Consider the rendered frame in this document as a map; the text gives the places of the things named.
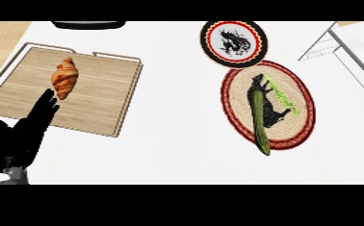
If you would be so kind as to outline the wooden tiered shelf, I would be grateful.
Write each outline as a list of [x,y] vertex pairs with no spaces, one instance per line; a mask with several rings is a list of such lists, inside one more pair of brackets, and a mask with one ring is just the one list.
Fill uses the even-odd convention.
[[142,70],[135,57],[27,42],[0,70],[0,116],[27,116],[44,90],[52,88],[52,75],[69,58],[78,69],[75,87],[65,99],[52,124],[56,127],[115,137]]

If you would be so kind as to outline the oval woven red-rimmed placemat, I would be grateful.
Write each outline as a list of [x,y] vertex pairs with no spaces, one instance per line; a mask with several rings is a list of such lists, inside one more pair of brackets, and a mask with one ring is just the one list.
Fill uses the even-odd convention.
[[220,87],[222,108],[243,137],[254,142],[248,89],[253,82],[268,91],[271,149],[285,150],[309,138],[315,124],[315,106],[308,87],[297,75],[278,63],[262,61],[244,69],[231,69]]

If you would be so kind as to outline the round dragon print plate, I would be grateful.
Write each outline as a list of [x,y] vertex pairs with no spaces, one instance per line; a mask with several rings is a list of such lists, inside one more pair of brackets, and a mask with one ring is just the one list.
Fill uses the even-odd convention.
[[213,61],[241,69],[263,60],[268,37],[253,21],[207,21],[200,31],[200,46]]

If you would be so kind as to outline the long green vegetable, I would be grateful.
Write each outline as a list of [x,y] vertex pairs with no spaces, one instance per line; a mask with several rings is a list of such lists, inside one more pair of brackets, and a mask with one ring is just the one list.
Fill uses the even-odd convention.
[[259,89],[254,89],[251,91],[251,97],[250,97],[254,141],[256,141],[259,150],[268,156],[271,154],[271,143],[269,143],[266,132],[265,132],[263,103],[265,103],[263,92]]

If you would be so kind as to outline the brown croissant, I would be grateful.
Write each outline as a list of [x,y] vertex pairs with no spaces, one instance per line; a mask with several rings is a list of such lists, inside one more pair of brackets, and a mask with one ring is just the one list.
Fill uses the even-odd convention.
[[62,63],[56,66],[56,72],[52,75],[52,84],[55,87],[56,97],[64,100],[72,91],[78,80],[78,70],[68,57],[62,60]]

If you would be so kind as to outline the black appliance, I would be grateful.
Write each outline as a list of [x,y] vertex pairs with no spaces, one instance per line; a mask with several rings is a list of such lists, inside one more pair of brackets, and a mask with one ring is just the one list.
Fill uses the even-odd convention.
[[102,30],[102,29],[118,29],[126,25],[126,23],[124,21],[101,21],[101,22],[55,21],[53,25],[59,29]]

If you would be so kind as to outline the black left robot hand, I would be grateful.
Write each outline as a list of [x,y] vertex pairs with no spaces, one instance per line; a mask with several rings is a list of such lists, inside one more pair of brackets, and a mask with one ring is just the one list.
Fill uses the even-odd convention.
[[0,120],[0,172],[10,167],[27,169],[32,164],[58,109],[55,91],[47,89],[13,127]]

